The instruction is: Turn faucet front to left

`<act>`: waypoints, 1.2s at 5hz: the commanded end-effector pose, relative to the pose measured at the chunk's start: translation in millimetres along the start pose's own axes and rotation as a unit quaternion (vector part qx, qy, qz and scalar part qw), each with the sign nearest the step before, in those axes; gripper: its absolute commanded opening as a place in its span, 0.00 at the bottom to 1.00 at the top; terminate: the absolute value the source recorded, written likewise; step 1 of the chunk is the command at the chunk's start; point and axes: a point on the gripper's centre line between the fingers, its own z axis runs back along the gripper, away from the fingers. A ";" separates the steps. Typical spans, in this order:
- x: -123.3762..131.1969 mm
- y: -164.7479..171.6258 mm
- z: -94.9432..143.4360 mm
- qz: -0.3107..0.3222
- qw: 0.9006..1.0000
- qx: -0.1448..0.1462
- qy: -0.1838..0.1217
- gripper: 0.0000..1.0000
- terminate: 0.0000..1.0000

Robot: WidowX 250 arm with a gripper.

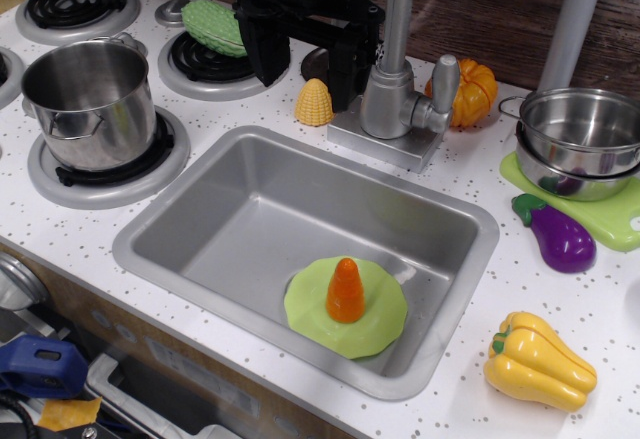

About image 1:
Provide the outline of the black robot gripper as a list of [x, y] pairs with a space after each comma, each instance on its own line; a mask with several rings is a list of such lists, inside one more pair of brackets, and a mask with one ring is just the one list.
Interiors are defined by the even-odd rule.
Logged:
[[364, 93], [384, 11], [370, 0], [235, 0], [241, 38], [256, 77], [271, 86], [290, 64], [290, 39], [329, 50], [334, 112]]

